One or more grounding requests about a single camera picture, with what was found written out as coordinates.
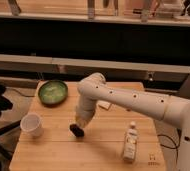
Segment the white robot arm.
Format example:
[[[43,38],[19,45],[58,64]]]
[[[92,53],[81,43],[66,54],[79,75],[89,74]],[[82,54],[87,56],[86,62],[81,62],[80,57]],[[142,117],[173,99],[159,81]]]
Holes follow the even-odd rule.
[[[177,171],[190,171],[190,99],[172,95],[113,88],[101,73],[93,73],[77,84],[80,94],[76,124],[85,128],[92,120],[98,100],[163,121],[182,131]]]

